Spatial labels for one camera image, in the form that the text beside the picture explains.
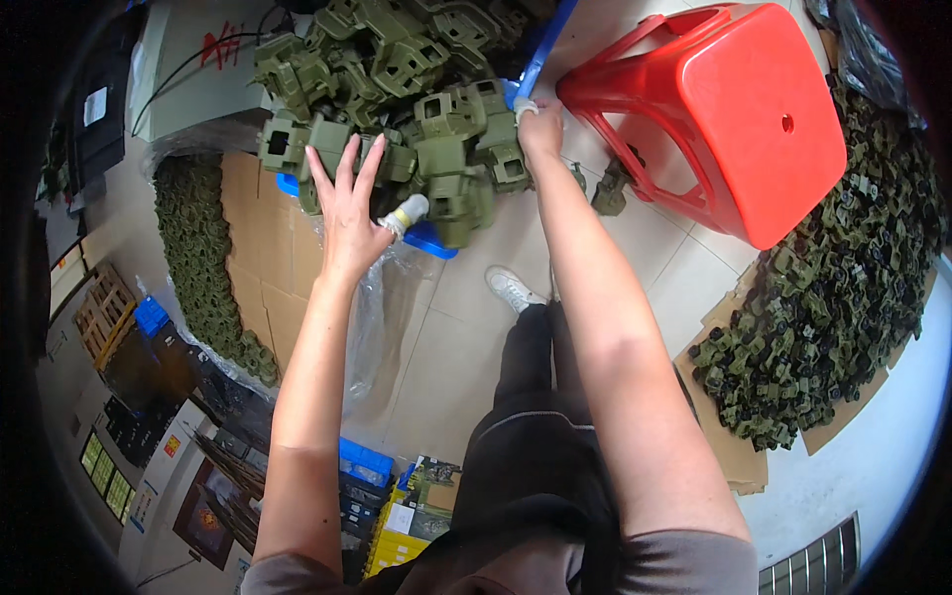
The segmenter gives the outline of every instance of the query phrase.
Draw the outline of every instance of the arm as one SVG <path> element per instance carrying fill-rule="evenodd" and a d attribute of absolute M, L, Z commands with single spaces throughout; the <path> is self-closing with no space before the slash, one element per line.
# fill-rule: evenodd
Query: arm
<path fill-rule="evenodd" d="M 519 140 L 626 537 L 696 529 L 750 541 L 682 394 L 645 291 L 559 155 L 562 104 L 523 114 Z"/>
<path fill-rule="evenodd" d="M 368 217 L 373 178 L 384 153 L 377 137 L 356 183 L 354 135 L 337 169 L 336 188 L 312 147 L 307 159 L 324 213 L 321 275 L 307 303 L 271 422 L 265 500 L 254 562 L 277 554 L 307 556 L 342 574 L 337 439 L 341 433 L 347 318 L 357 282 L 393 240 Z"/>

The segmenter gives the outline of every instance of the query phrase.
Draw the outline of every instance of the blue plastic edge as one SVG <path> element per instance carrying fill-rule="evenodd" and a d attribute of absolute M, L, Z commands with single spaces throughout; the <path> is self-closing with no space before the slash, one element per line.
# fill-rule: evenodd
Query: blue plastic edge
<path fill-rule="evenodd" d="M 289 173 L 279 173 L 276 182 L 278 189 L 283 193 L 297 196 L 297 178 Z M 404 235 L 404 242 L 443 260 L 449 260 L 459 253 L 458 249 L 443 248 L 440 238 L 436 234 L 436 227 L 429 221 L 421 221 L 408 229 Z"/>
<path fill-rule="evenodd" d="M 539 43 L 539 47 L 536 48 L 535 53 L 532 54 L 532 59 L 529 60 L 523 73 L 519 76 L 519 80 L 509 81 L 503 79 L 506 105 L 509 106 L 509 109 L 512 109 L 512 104 L 516 97 L 528 97 L 532 92 L 532 88 L 535 87 L 536 80 L 539 78 L 539 73 L 542 72 L 542 66 L 545 64 L 546 58 L 552 53 L 552 48 L 555 47 L 555 41 L 559 38 L 562 29 L 565 28 L 565 23 L 568 22 L 568 17 L 572 15 L 572 11 L 575 10 L 575 5 L 578 3 L 579 0 L 563 0 L 559 4 L 559 8 L 555 11 L 552 20 L 548 22 L 548 27 L 545 29 L 545 36 Z"/>
<path fill-rule="evenodd" d="M 355 442 L 351 442 L 347 438 L 340 437 L 338 439 L 338 456 L 345 461 L 350 461 L 355 465 L 359 465 L 370 469 L 371 471 L 376 471 L 380 473 L 382 479 L 380 482 L 368 482 L 374 484 L 377 487 L 385 487 L 387 482 L 390 479 L 390 470 L 393 469 L 393 459 L 381 454 L 375 450 L 371 450 L 366 446 L 360 446 Z M 359 480 L 367 481 L 366 477 L 361 476 L 359 473 L 352 471 L 347 471 L 348 475 L 352 475 Z"/>
<path fill-rule="evenodd" d="M 407 470 L 400 474 L 400 479 L 397 480 L 397 489 L 407 491 L 409 487 L 410 475 L 413 475 L 413 469 L 416 468 L 416 463 L 410 463 L 407 467 Z"/>

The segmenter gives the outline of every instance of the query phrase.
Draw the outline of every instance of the person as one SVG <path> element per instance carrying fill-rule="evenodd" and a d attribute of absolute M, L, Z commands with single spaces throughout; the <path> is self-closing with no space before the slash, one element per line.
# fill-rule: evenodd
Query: person
<path fill-rule="evenodd" d="M 353 180 L 351 139 L 333 185 L 307 148 L 324 266 L 274 410 L 246 595 L 756 592 L 750 533 L 645 291 L 560 157 L 562 105 L 538 108 L 522 114 L 519 141 L 561 302 L 505 268 L 486 272 L 519 319 L 493 409 L 469 440 L 450 531 L 357 586 L 341 581 L 337 439 L 351 295 L 392 241 L 367 216 L 384 140 Z"/>

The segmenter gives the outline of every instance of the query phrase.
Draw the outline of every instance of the gray shirt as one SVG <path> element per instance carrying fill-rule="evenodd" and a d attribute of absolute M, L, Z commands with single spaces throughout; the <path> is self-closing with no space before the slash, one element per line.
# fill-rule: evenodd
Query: gray shirt
<path fill-rule="evenodd" d="M 243 595 L 569 595 L 585 592 L 579 580 L 585 545 L 544 530 L 522 541 L 480 539 L 437 555 L 381 570 L 345 586 L 327 566 L 284 554 L 248 569 Z M 757 592 L 754 546 L 702 531 L 647 533 L 622 542 L 614 593 L 738 595 Z"/>

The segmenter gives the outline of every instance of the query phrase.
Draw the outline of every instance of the blue plastic crate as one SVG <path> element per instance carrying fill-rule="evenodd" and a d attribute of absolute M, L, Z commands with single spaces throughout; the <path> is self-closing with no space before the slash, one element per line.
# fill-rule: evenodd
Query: blue plastic crate
<path fill-rule="evenodd" d="M 338 443 L 340 449 L 340 469 L 359 480 L 363 480 L 377 487 L 385 487 L 390 481 L 390 470 L 393 469 L 393 459 L 341 438 Z"/>
<path fill-rule="evenodd" d="M 159 332 L 159 328 L 164 327 L 169 321 L 169 315 L 152 296 L 143 300 L 133 314 L 135 322 L 139 325 L 139 330 L 149 339 L 154 337 Z"/>
<path fill-rule="evenodd" d="M 517 96 L 522 95 L 528 97 L 532 92 L 532 88 L 535 87 L 535 82 L 539 78 L 539 73 L 542 72 L 545 60 L 555 46 L 555 40 L 559 38 L 559 34 L 562 33 L 562 29 L 565 27 L 568 17 L 572 15 L 572 11 L 575 10 L 575 5 L 578 4 L 578 2 L 579 0 L 562 0 L 558 10 L 555 12 L 555 16 L 553 16 L 548 23 L 540 27 L 543 33 L 539 40 L 539 45 L 532 54 L 529 63 L 526 64 L 526 67 L 523 69 L 522 74 L 519 75 L 519 80 L 510 81 L 508 79 L 502 79 L 503 89 L 506 93 L 506 105 L 509 106 L 509 109 L 512 109 L 512 102 Z M 297 179 L 294 176 L 287 173 L 279 173 L 277 176 L 277 185 L 278 189 L 285 194 L 297 197 L 298 185 Z M 449 260 L 459 252 L 459 250 L 455 248 L 444 248 L 443 243 L 440 242 L 440 238 L 436 234 L 436 228 L 428 221 L 421 221 L 408 229 L 404 235 L 404 242 L 444 260 Z"/>
<path fill-rule="evenodd" d="M 409 487 L 410 475 L 413 475 L 413 469 L 416 468 L 416 463 L 410 463 L 410 466 L 407 467 L 407 470 L 400 474 L 400 477 L 397 479 L 397 489 L 407 491 Z"/>

